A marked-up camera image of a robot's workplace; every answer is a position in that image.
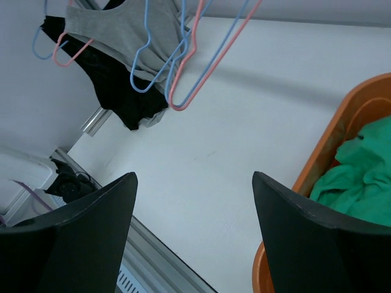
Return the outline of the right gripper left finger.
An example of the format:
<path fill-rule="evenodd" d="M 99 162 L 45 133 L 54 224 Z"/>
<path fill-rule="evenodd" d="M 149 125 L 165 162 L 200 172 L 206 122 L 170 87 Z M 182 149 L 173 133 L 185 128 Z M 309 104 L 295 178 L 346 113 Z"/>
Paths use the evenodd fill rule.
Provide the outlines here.
<path fill-rule="evenodd" d="M 1 228 L 1 292 L 114 292 L 137 193 L 126 173 L 46 214 Z"/>

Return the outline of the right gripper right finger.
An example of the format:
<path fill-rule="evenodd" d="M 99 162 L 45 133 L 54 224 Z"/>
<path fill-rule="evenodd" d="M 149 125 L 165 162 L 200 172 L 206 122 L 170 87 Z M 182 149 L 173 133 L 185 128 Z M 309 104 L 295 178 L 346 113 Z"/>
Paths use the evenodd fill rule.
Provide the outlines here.
<path fill-rule="evenodd" d="M 252 176 L 262 242 L 254 292 L 389 292 L 390 228 L 299 195 L 262 172 Z"/>

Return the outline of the green tank top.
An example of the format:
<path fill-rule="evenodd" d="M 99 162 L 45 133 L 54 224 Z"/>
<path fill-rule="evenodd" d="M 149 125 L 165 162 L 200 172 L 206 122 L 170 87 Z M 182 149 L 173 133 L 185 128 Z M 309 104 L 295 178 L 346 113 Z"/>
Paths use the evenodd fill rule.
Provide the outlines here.
<path fill-rule="evenodd" d="M 390 226 L 390 117 L 365 125 L 335 155 L 338 165 L 315 183 L 310 199 L 337 212 Z"/>

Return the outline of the pink hanger of grey top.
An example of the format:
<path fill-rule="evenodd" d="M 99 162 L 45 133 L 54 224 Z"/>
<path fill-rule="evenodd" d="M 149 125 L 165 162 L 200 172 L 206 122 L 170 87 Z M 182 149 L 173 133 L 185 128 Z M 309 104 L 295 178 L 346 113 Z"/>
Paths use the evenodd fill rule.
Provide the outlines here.
<path fill-rule="evenodd" d="M 89 39 L 85 44 L 83 44 L 78 50 L 74 49 L 72 52 L 70 51 L 70 46 L 67 47 L 65 42 L 63 42 L 65 36 L 67 35 L 67 32 L 63 32 L 60 34 L 59 38 L 57 39 L 57 43 L 54 47 L 53 51 L 53 62 L 62 68 L 68 67 L 72 62 L 76 60 L 77 57 L 79 57 L 86 49 L 88 46 L 90 46 L 93 43 L 93 39 Z M 59 59 L 57 58 L 57 53 L 60 49 L 63 49 L 69 56 L 69 59 L 66 62 L 60 62 Z"/>

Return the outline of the blue hanger of green top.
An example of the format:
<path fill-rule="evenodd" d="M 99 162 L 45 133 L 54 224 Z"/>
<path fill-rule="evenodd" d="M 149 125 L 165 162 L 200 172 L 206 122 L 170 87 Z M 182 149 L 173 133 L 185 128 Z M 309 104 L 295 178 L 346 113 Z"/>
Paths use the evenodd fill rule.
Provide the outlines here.
<path fill-rule="evenodd" d="M 173 13 L 164 1 L 146 1 L 144 28 L 147 41 L 135 53 L 130 84 L 139 93 L 147 92 L 156 83 L 170 85 L 176 62 L 188 51 L 186 1 L 180 13 Z"/>

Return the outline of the grey tank top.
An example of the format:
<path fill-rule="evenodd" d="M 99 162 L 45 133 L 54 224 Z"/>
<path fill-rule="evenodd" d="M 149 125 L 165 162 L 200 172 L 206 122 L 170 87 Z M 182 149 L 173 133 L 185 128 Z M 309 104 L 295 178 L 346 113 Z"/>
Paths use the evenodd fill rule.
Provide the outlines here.
<path fill-rule="evenodd" d="M 87 10 L 68 6 L 65 31 L 78 40 L 93 39 L 94 48 L 121 62 L 131 73 L 135 53 L 147 41 L 144 28 L 145 2 L 124 1 L 108 10 Z M 164 3 L 176 13 L 170 1 Z M 158 90 L 164 90 L 162 83 L 153 86 Z"/>

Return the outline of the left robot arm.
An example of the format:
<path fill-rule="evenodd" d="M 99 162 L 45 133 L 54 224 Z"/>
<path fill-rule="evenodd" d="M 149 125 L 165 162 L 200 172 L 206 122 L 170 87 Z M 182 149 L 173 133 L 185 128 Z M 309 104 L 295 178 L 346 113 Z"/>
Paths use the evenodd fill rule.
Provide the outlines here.
<path fill-rule="evenodd" d="M 1 227 L 14 226 L 100 189 L 65 151 L 50 157 L 1 147 Z"/>

